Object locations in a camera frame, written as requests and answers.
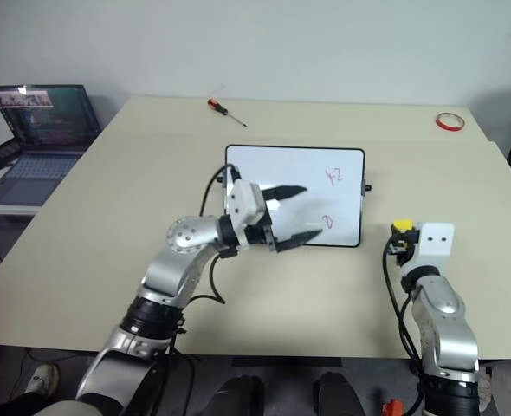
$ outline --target black device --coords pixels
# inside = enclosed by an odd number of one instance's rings
[[[10,163],[21,156],[23,150],[21,143],[16,138],[7,140],[0,145],[0,169],[9,166]]]
[[[0,112],[23,151],[0,205],[41,206],[101,132],[82,85],[0,86]]]

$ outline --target white wall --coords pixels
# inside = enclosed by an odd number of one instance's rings
[[[0,0],[25,82],[84,83],[103,124],[130,94],[465,105],[506,152],[511,0]]]

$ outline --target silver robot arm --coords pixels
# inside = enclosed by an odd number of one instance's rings
[[[450,258],[454,225],[396,222],[390,253],[411,294],[412,314],[421,337],[420,391],[424,414],[479,414],[478,347],[465,321],[463,299],[443,276]]]
[[[215,255],[233,257],[238,248],[252,244],[265,244],[276,252],[291,249],[321,232],[303,231],[277,241],[265,201],[290,198],[306,188],[279,186],[262,192],[240,179],[236,168],[231,174],[229,214],[184,217],[169,228],[166,244],[149,264],[125,318],[82,379],[78,401],[104,414],[149,413],[165,389],[165,355],[182,330],[182,311],[207,262]]]

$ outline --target yellow component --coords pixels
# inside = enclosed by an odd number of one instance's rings
[[[399,232],[406,232],[413,229],[413,221],[410,219],[397,219],[392,223],[392,227],[394,227]]]

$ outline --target beige tabletop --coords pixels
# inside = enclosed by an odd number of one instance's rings
[[[447,277],[482,358],[511,358],[511,169],[465,108],[132,98],[0,266],[0,344],[95,350],[176,218],[196,214],[231,143],[365,149],[362,244],[244,251],[216,267],[225,305],[185,310],[185,353],[404,356],[380,255],[395,218],[456,225]],[[461,132],[434,123],[442,111]],[[207,212],[218,214],[215,186]],[[401,299],[399,274],[392,265]],[[207,271],[197,293],[209,290]],[[411,332],[417,329],[410,322]]]

